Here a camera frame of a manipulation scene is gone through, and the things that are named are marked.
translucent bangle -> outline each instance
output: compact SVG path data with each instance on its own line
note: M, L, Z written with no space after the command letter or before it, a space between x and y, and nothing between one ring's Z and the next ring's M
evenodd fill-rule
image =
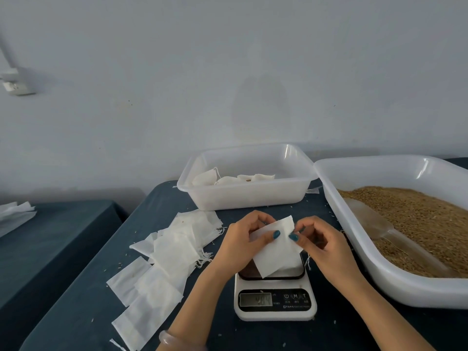
M166 330L159 334L159 341L162 345L169 346L177 351L208 351L206 346L189 345L182 340L170 335Z

fingernail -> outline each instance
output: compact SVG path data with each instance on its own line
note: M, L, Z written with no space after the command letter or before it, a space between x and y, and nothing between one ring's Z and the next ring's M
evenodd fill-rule
M293 242L296 242L299 240L299 236L297 236L294 232L292 232L291 234L289 234L289 238L293 241Z

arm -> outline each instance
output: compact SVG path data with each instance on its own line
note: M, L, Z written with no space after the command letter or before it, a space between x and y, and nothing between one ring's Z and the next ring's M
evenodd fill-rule
M366 281L338 230L318 217L308 217L297 222L289 237L309 253L326 279L353 305L382 351L434 351ZM318 248L311 240L325 246Z
M226 282L242 270L268 243L279 236L269 232L255 241L249 234L275 221L272 216L254 211L231 224L213 261L201 273L190 295L167 331L186 345L203 346L210 332L214 310ZM160 344L157 351L177 349Z

hand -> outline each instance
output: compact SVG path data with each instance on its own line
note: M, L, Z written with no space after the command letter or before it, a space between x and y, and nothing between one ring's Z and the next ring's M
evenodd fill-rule
M318 217L299 220L289 235L315 261L326 279L346 298L367 284L344 235Z
M269 214L253 211L238 222L231 224L211 265L226 280L231 278L247 266L262 248L279 236L279 231L272 231L251 242L249 240L250 233L264 227L265 223L272 224L275 221Z

forearm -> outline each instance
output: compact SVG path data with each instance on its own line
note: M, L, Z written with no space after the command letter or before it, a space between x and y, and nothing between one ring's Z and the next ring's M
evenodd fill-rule
M210 264L201 273L168 333L187 344L205 345L214 310L227 278ZM158 351L168 350L160 345Z
M382 351L434 351L418 331L369 283L363 283L347 298Z

